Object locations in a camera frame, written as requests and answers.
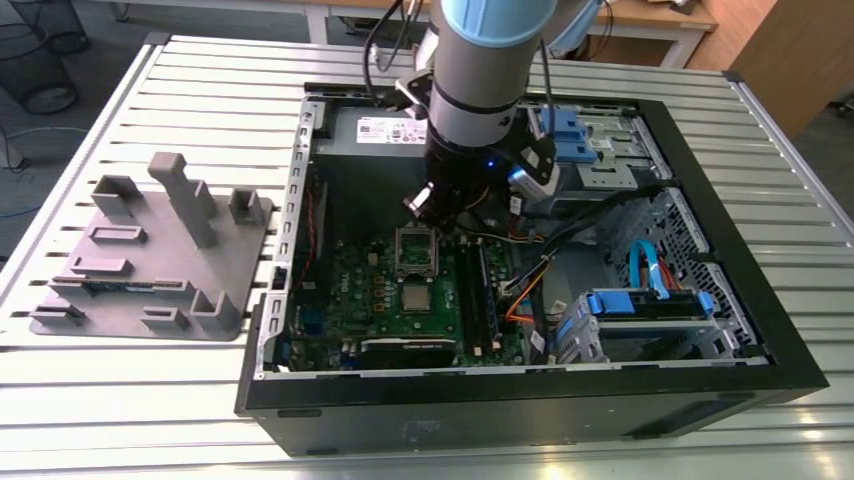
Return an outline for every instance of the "white sticker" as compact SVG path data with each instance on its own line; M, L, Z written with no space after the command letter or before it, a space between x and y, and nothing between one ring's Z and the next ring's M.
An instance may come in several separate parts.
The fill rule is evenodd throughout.
M521 215L521 197L512 195L509 197L509 213Z
M548 313L551 313L552 315L559 315L563 312L565 312L567 306L568 305L565 304L565 302L561 302L560 300L555 300L555 303L551 306L551 311Z
M531 345L533 345L533 348L536 348L539 353L543 353L543 349L545 348L545 339L539 333L536 333L536 330L531 332Z
M611 144L611 141L604 138L591 138L589 146L592 148L600 148L603 150L613 150L613 145Z
M393 117L361 117L356 123L356 143L404 143L427 141L427 120Z

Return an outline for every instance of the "aluminum table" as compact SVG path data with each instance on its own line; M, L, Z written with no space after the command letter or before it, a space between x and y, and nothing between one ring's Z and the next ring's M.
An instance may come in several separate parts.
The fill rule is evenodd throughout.
M0 272L0 475L64 478L854 477L854 228L749 91L711 72L555 62L555 93L663 101L829 381L676 439L292 461L232 413L230 343L44 337L28 311L94 214L104 174L157 187L177 151L210 193L281 206L304 82L360 83L358 49L172 37L142 47ZM377 83L407 71L397 57ZM541 91L540 66L531 89ZM281 212L273 214L265 250ZM268 279L261 255L256 281ZM260 290L252 290L250 301Z

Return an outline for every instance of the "blue drive bracket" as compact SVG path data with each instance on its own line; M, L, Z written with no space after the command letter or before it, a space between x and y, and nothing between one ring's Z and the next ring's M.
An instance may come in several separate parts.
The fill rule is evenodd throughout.
M548 131L551 110L540 112L540 131ZM571 110L555 111L555 160L557 163L593 163L599 155L587 144L587 126Z

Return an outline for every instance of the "chip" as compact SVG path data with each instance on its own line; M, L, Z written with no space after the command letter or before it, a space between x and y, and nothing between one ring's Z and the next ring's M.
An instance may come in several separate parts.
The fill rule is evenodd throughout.
M402 311L428 312L429 311L429 286L402 285Z

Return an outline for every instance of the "wire basket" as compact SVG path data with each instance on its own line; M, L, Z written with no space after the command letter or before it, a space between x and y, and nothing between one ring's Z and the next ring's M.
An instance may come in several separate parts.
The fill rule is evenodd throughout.
M40 27L0 25L0 87L29 113L68 108L77 99L60 58L48 48L48 33Z
M89 38L70 0L9 0L24 22L49 33L48 46L64 55L85 49Z

